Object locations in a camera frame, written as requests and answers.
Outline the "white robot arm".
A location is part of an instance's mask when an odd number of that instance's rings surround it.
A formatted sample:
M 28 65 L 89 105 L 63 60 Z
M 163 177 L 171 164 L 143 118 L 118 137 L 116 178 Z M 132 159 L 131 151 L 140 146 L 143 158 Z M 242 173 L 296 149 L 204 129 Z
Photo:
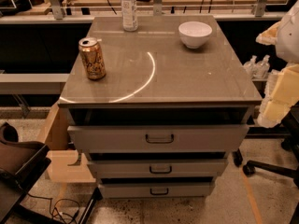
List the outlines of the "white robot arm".
M 299 1 L 256 41 L 274 45 L 276 55 L 287 63 L 280 72 L 269 75 L 257 118 L 260 126 L 273 128 L 299 101 Z

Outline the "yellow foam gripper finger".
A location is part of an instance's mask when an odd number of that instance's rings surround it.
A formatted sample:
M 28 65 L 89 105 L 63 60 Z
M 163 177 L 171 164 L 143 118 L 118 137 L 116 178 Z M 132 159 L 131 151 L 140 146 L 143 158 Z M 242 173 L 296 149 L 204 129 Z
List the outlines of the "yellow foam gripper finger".
M 279 71 L 272 71 L 264 89 L 265 97 L 259 108 L 258 124 L 273 128 L 299 101 L 299 64 L 288 64 Z
M 256 42 L 266 46 L 275 45 L 277 43 L 277 32 L 279 25 L 280 22 L 278 21 L 270 26 L 267 30 L 258 34 L 256 37 Z

